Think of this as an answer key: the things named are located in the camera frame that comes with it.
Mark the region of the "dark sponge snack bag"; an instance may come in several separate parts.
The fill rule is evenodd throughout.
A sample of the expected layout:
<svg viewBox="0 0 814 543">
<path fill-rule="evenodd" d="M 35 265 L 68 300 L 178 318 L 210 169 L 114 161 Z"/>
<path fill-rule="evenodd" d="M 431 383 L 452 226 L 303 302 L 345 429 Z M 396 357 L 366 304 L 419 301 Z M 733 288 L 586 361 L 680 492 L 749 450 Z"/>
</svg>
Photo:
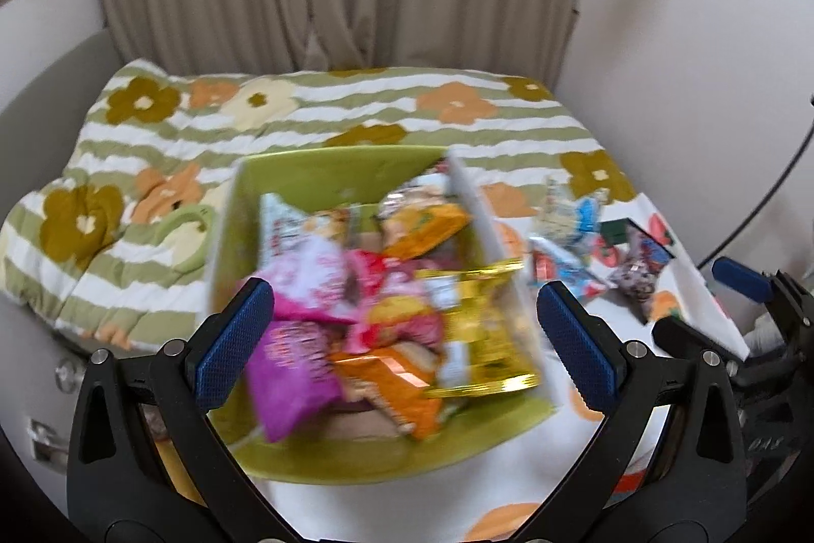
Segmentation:
<svg viewBox="0 0 814 543">
<path fill-rule="evenodd" d="M 608 279 L 634 304 L 640 320 L 647 323 L 653 313 L 659 277 L 673 261 L 673 253 L 630 219 L 625 222 L 625 237 L 628 251 Z"/>
</svg>

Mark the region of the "floral striped quilt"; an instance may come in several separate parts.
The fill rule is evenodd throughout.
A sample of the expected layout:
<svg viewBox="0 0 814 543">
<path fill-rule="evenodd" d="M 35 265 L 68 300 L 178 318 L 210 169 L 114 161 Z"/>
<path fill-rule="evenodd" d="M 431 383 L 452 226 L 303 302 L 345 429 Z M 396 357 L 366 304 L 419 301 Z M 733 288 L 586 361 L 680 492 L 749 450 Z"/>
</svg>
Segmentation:
<svg viewBox="0 0 814 543">
<path fill-rule="evenodd" d="M 437 146 L 467 164 L 505 236 L 543 185 L 634 188 L 599 142 L 531 78 L 390 68 L 281 76 L 173 76 L 127 63 L 79 111 L 68 154 L 21 185 L 2 226 L 2 291 L 51 327 L 122 350 L 189 335 L 206 246 L 233 178 L 254 161 L 323 193 L 334 171 L 381 186 L 356 148 Z"/>
</svg>

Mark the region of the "gold foil snack bag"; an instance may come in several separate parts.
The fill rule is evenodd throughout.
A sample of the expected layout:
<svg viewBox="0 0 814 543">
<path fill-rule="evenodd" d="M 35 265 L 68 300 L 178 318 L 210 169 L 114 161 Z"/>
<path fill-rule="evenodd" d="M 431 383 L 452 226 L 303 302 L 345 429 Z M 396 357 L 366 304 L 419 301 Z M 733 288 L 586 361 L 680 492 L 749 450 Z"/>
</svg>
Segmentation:
<svg viewBox="0 0 814 543">
<path fill-rule="evenodd" d="M 512 335 L 498 298 L 521 269 L 505 259 L 472 270 L 419 270 L 430 307 L 443 321 L 440 364 L 428 394 L 476 398 L 517 393 L 539 385 L 533 361 Z"/>
</svg>

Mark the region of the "orange cream snack bag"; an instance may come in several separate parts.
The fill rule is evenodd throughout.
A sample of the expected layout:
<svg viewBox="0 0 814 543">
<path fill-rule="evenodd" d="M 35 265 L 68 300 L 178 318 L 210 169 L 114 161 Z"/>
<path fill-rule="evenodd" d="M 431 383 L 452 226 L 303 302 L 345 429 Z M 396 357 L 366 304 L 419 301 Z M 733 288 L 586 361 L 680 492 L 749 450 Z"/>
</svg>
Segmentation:
<svg viewBox="0 0 814 543">
<path fill-rule="evenodd" d="M 330 354 L 328 361 L 349 403 L 367 401 L 414 440 L 439 431 L 442 400 L 428 394 L 439 362 L 432 350 L 397 342 L 363 354 Z"/>
</svg>

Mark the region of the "black tripod pole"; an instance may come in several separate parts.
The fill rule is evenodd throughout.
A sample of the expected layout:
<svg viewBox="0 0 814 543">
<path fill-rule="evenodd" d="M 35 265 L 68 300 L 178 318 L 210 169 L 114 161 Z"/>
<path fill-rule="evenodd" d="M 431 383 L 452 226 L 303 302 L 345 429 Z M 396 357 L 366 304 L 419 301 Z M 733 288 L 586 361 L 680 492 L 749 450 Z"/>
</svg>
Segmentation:
<svg viewBox="0 0 814 543">
<path fill-rule="evenodd" d="M 711 266 L 758 219 L 806 153 L 812 141 L 812 95 L 797 99 L 796 106 L 791 120 L 803 120 L 806 129 L 785 161 L 788 145 L 782 139 L 795 138 L 779 129 L 785 111 L 774 117 L 771 111 L 747 107 L 715 127 L 702 154 L 709 161 L 701 162 L 700 181 L 692 189 L 695 213 L 712 224 L 695 251 L 697 269 Z"/>
</svg>

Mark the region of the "pink marshmallow bag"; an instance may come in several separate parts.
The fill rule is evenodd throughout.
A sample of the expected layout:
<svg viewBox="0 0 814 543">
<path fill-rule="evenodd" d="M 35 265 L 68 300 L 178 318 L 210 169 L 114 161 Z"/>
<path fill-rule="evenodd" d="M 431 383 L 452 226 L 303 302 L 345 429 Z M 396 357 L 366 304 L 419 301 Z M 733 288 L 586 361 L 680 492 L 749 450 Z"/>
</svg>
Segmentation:
<svg viewBox="0 0 814 543">
<path fill-rule="evenodd" d="M 349 267 L 345 252 L 333 240 L 306 234 L 294 248 L 274 256 L 252 277 L 272 287 L 273 321 L 331 325 L 359 321 L 359 308 L 346 299 Z"/>
</svg>

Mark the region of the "green cardboard box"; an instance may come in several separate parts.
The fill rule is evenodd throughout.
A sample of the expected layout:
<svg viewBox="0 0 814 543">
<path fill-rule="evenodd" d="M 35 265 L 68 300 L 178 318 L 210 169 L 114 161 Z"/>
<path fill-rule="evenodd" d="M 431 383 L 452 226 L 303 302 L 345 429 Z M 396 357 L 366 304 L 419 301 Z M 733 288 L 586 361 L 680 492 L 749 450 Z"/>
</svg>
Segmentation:
<svg viewBox="0 0 814 543">
<path fill-rule="evenodd" d="M 404 478 L 552 415 L 521 262 L 447 149 L 244 158 L 206 277 L 211 310 L 252 278 L 273 291 L 211 416 L 252 477 Z"/>
</svg>

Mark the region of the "pale green snack bag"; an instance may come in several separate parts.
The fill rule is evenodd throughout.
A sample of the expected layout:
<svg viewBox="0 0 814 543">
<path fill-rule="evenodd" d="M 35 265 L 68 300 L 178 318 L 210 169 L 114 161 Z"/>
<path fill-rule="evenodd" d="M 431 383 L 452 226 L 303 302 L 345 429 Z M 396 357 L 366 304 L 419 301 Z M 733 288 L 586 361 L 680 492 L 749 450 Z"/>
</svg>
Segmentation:
<svg viewBox="0 0 814 543">
<path fill-rule="evenodd" d="M 549 178 L 533 222 L 534 236 L 546 238 L 586 261 L 600 234 L 600 215 L 607 197 L 606 187 L 574 197 L 566 183 Z"/>
</svg>

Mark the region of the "grey headboard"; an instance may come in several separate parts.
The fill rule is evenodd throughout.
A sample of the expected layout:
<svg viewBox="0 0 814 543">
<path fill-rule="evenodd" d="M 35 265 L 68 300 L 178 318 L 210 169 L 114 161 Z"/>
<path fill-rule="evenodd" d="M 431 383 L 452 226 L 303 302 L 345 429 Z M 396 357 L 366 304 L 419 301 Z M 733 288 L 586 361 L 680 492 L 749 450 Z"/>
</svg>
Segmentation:
<svg viewBox="0 0 814 543">
<path fill-rule="evenodd" d="M 2 111 L 2 214 L 61 175 L 87 111 L 123 65 L 109 30 L 99 30 L 48 66 Z"/>
</svg>

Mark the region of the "grey speckled snack bag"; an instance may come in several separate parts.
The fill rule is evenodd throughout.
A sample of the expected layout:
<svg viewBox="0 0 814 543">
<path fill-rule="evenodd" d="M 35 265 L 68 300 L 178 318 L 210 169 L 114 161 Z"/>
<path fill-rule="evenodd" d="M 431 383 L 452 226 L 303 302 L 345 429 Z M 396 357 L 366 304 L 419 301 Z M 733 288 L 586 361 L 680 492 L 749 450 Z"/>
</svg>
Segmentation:
<svg viewBox="0 0 814 543">
<path fill-rule="evenodd" d="M 259 199 L 258 267 L 265 269 L 280 255 L 297 248 L 310 236 L 342 245 L 346 241 L 351 213 L 346 208 L 304 212 L 276 193 Z"/>
</svg>

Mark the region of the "red blue snack bag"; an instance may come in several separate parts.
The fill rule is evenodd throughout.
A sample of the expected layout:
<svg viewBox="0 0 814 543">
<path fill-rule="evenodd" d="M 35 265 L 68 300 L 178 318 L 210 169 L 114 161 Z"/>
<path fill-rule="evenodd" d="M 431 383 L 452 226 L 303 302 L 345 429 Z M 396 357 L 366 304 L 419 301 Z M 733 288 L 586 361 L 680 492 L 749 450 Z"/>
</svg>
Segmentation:
<svg viewBox="0 0 814 543">
<path fill-rule="evenodd" d="M 539 288 L 549 282 L 560 281 L 574 298 L 585 303 L 606 294 L 608 285 L 581 259 L 559 244 L 543 236 L 529 238 L 530 284 Z"/>
</svg>

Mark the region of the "brown white snack bag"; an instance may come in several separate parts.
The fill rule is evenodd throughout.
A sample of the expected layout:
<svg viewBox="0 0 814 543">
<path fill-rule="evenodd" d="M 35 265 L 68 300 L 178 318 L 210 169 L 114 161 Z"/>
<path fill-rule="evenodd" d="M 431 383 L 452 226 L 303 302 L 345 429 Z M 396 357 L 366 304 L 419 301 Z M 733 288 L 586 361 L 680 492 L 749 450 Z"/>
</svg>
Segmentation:
<svg viewBox="0 0 814 543">
<path fill-rule="evenodd" d="M 450 194 L 450 178 L 443 172 L 425 172 L 396 187 L 380 201 L 376 219 L 392 218 L 407 207 L 434 207 L 447 201 Z"/>
</svg>

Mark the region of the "yellow snack bag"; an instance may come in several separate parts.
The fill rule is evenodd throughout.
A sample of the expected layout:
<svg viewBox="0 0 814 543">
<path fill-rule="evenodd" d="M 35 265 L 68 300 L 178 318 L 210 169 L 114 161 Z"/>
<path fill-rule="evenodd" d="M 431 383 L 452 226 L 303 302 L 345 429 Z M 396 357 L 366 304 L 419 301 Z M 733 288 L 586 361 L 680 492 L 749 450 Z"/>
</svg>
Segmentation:
<svg viewBox="0 0 814 543">
<path fill-rule="evenodd" d="M 450 240 L 471 222 L 461 205 L 410 204 L 382 220 L 382 252 L 388 258 L 411 261 Z"/>
</svg>

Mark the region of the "purple snack bag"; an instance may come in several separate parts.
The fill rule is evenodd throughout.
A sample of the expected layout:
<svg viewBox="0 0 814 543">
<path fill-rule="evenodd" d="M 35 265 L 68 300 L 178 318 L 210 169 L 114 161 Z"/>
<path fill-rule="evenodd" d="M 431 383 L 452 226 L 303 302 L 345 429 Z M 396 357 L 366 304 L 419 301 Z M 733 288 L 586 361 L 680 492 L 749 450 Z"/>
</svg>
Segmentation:
<svg viewBox="0 0 814 543">
<path fill-rule="evenodd" d="M 341 401 L 327 358 L 326 331 L 312 321 L 273 321 L 246 366 L 256 420 L 269 442 L 290 436 L 305 420 Z"/>
</svg>

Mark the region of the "pink peach snack bag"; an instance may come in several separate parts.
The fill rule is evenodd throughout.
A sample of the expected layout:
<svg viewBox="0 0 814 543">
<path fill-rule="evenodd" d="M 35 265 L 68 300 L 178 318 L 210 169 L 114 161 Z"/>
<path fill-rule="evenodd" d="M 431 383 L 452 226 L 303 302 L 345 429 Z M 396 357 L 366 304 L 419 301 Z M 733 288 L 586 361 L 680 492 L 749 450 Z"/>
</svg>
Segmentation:
<svg viewBox="0 0 814 543">
<path fill-rule="evenodd" d="M 430 303 L 421 270 L 439 270 L 432 259 L 400 262 L 380 253 L 352 249 L 347 266 L 356 285 L 359 321 L 347 331 L 345 350 L 363 354 L 396 342 L 415 342 L 437 349 L 442 342 L 442 316 Z"/>
</svg>

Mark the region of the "white persimmon print cloth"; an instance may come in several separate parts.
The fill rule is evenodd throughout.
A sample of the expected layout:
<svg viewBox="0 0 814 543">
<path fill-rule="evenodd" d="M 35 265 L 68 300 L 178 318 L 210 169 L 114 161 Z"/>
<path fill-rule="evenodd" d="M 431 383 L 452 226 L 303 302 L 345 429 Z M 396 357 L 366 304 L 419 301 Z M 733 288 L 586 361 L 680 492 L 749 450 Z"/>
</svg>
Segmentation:
<svg viewBox="0 0 814 543">
<path fill-rule="evenodd" d="M 630 218 L 654 237 L 672 234 L 676 259 L 662 273 L 663 287 L 680 304 L 684 318 L 735 357 L 748 357 L 748 346 L 734 321 L 721 310 L 705 278 L 683 247 L 661 210 L 644 193 L 627 203 L 611 204 L 603 220 Z M 639 339 L 655 350 L 653 324 L 642 325 L 623 304 L 610 298 L 588 304 L 622 340 Z M 339 541 L 460 541 L 490 514 L 494 533 L 508 532 L 530 514 L 512 504 L 534 504 L 548 498 L 599 426 L 599 415 L 582 413 L 566 370 L 548 349 L 545 387 L 555 406 L 552 415 L 527 432 L 454 465 L 360 485 L 309 485 L 254 479 L 272 506 L 310 539 Z"/>
</svg>

